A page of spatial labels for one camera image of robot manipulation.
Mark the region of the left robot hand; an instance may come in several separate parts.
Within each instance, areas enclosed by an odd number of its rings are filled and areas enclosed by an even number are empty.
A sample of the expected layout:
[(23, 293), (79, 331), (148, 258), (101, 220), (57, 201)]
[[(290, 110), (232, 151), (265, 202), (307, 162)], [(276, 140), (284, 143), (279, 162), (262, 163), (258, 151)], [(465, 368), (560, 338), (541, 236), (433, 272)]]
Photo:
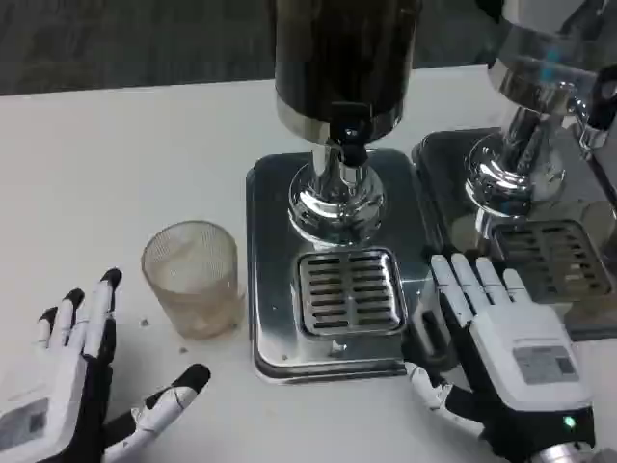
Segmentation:
[(117, 349), (116, 291), (108, 269), (91, 298), (77, 287), (38, 320), (32, 350), (1, 378), (4, 462), (125, 462), (160, 437), (211, 379), (192, 364), (171, 384), (107, 418)]

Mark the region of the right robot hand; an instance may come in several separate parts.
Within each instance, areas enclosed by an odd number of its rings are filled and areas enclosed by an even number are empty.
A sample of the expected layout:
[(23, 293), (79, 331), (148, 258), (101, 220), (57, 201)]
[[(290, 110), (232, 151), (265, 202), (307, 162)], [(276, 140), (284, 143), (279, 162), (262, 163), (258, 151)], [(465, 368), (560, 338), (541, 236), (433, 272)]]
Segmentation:
[(555, 310), (513, 268), (429, 251), (428, 302), (401, 350), (411, 386), (440, 419), (508, 462), (589, 462), (592, 395)]

